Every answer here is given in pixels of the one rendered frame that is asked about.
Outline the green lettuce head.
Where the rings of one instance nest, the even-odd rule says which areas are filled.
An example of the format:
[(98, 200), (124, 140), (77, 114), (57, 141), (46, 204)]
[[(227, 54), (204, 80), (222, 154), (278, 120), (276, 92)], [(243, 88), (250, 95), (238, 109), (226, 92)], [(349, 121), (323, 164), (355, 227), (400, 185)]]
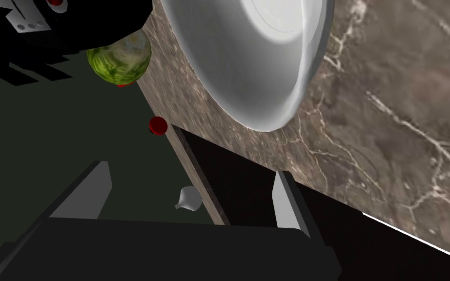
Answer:
[(152, 55), (142, 30), (107, 46), (88, 49), (88, 63), (104, 81), (118, 85), (137, 81), (147, 70)]

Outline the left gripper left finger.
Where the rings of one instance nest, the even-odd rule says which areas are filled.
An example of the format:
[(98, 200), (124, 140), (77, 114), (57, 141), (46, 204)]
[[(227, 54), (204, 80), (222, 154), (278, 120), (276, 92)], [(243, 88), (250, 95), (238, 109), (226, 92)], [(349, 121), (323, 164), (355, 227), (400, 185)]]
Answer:
[(33, 227), (49, 218), (95, 220), (111, 190), (108, 162), (94, 161), (45, 208), (34, 221)]

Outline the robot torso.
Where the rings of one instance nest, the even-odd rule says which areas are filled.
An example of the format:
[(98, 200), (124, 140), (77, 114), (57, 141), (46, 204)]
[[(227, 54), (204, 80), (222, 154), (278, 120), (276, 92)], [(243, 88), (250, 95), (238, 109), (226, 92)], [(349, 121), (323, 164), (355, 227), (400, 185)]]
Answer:
[(141, 29), (153, 0), (0, 0), (0, 79), (14, 86), (69, 78), (53, 65)]

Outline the white garlic bulb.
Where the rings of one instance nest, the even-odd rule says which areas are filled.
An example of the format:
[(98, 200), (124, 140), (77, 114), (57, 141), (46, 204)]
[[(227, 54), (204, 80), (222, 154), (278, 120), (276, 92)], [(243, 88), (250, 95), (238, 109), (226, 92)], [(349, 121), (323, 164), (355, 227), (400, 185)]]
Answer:
[(190, 211), (197, 211), (203, 203), (202, 196), (195, 186), (183, 187), (180, 191), (179, 201), (175, 205), (176, 209), (184, 208)]

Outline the white bowl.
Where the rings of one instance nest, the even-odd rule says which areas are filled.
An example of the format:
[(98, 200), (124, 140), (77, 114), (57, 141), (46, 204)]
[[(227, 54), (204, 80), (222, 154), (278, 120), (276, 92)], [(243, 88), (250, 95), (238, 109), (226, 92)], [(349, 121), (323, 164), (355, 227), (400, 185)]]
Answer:
[(323, 61), (336, 0), (161, 0), (199, 80), (259, 132), (296, 114)]

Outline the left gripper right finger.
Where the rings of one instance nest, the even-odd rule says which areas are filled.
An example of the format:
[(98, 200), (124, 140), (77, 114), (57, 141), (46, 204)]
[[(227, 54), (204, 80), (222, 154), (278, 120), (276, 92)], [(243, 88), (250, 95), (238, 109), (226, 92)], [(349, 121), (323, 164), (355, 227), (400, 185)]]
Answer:
[(326, 246), (322, 234), (290, 172), (278, 170), (271, 192), (279, 239), (289, 244)]

